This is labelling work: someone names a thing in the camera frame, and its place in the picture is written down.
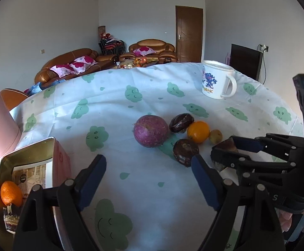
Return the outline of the right hand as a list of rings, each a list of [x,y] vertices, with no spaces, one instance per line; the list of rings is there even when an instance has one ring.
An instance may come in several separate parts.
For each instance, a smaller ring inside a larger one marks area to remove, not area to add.
[[[293,214],[280,209],[276,209],[276,213],[280,222],[282,232],[287,232],[291,227]]]

